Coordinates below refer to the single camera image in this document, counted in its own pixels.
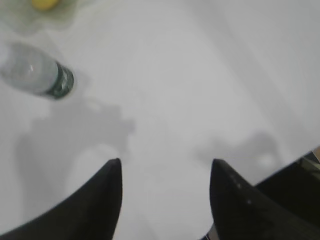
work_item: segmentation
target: clear plastic bottle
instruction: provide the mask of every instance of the clear plastic bottle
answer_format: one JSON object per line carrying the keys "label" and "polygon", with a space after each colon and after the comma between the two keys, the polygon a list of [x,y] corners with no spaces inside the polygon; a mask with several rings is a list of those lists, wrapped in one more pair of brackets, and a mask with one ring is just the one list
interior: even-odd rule
{"label": "clear plastic bottle", "polygon": [[0,44],[0,79],[24,92],[54,99],[67,95],[74,85],[69,69],[40,49],[19,42]]}

